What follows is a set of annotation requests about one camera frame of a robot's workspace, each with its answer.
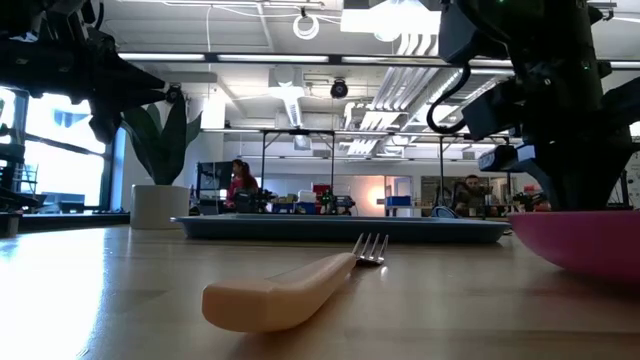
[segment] white planter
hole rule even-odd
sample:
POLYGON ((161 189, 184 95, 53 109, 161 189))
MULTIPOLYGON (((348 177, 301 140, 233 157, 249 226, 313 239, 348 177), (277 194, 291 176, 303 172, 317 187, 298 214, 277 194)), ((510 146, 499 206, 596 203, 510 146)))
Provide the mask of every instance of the white planter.
POLYGON ((168 185, 131 187, 131 228, 138 230, 179 229, 172 217, 189 215, 189 189, 168 185))

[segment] potted plant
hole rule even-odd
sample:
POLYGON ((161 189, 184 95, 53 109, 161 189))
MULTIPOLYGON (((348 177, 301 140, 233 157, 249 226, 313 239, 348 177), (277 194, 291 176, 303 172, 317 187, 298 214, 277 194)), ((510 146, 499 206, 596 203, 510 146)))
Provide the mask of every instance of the potted plant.
POLYGON ((123 113, 122 127, 131 138, 136 157, 155 185, 133 185, 131 189, 131 228, 175 229, 172 217, 189 215, 189 189, 173 186, 184 166, 189 143, 200 133, 202 112, 188 122, 185 99, 173 88, 167 99, 173 102, 162 127, 155 104, 123 113))

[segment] fork tines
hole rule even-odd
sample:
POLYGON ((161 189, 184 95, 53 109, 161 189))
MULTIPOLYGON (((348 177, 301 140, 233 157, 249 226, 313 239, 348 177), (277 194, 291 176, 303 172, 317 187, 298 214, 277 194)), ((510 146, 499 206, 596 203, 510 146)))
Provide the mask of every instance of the fork tines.
POLYGON ((359 265, 382 265, 384 263, 384 253, 387 250, 387 244, 389 242, 389 235, 384 235, 382 244, 378 246, 380 242, 380 234, 376 234, 373 244, 370 246, 371 238, 373 234, 367 235, 364 245, 361 246, 362 240, 365 234, 360 234, 356 246, 353 248, 353 254, 358 258, 359 265))

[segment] person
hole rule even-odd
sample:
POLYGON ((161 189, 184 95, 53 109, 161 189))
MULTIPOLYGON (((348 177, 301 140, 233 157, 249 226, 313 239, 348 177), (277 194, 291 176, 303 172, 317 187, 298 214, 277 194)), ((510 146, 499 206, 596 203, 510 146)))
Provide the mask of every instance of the person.
MULTIPOLYGON (((485 190, 480 186, 480 178, 477 175, 469 175, 464 179, 464 185, 456 187, 455 211, 462 216, 476 216, 478 210, 484 211, 485 190)), ((491 216, 497 215, 498 209, 489 209, 491 216)))
POLYGON ((251 168, 249 164, 242 160, 233 160, 233 180, 231 186, 227 190, 228 207, 235 207, 234 196, 238 191, 254 192, 258 190, 258 182, 256 178, 251 175, 251 168))

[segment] man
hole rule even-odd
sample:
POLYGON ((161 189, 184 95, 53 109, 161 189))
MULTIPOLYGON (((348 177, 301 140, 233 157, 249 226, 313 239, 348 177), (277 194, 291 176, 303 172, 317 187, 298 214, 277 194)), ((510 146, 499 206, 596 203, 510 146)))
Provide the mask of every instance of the man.
MULTIPOLYGON (((455 187, 455 211, 461 216, 478 216, 484 212, 485 190, 480 186, 480 178, 476 175, 469 175, 455 187)), ((496 208, 491 208, 491 215, 497 212, 496 208)))

